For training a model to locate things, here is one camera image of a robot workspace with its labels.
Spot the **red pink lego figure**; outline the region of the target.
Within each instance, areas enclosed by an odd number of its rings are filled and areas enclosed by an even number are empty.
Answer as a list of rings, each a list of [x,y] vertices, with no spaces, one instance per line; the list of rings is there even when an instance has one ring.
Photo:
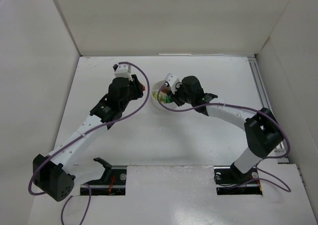
[[[140,83],[140,85],[141,85],[141,87],[142,87],[142,91],[145,91],[145,90],[146,90],[146,87],[145,87],[142,83]]]

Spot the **green lego plate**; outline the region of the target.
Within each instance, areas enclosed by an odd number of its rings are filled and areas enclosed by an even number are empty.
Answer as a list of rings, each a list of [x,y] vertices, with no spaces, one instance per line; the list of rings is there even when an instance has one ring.
[[[172,103],[173,100],[170,97],[166,97],[164,102],[168,104],[168,103]]]

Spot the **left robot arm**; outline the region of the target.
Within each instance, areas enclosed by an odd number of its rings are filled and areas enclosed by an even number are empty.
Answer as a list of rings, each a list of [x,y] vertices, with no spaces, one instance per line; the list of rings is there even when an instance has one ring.
[[[114,78],[108,93],[66,142],[46,156],[39,154],[33,159],[31,184],[57,202],[64,200],[84,175],[75,168],[74,162],[97,137],[125,119],[123,112],[129,102],[142,98],[144,91],[136,75]]]

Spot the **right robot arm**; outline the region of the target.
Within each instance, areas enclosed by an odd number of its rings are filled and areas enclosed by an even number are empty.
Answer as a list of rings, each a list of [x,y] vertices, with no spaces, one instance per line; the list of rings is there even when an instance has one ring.
[[[177,106],[190,104],[196,112],[222,119],[245,132],[247,148],[230,168],[230,173],[235,177],[243,177],[249,173],[283,141],[277,121],[267,108],[254,110],[230,106],[217,95],[205,93],[195,76],[179,80],[177,76],[168,74],[165,83],[170,88],[168,96]]]

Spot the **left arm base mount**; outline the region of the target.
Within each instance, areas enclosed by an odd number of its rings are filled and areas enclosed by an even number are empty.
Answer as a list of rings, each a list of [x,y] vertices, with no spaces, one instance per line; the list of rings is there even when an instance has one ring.
[[[92,196],[124,196],[126,194],[127,166],[112,166],[99,157],[93,161],[102,166],[97,179],[85,184],[91,188]]]

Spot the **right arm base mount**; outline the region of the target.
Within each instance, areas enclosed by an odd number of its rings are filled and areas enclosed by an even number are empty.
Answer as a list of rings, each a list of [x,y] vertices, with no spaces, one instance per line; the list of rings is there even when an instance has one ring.
[[[258,171],[251,168],[242,174],[233,166],[214,166],[217,195],[262,195]]]

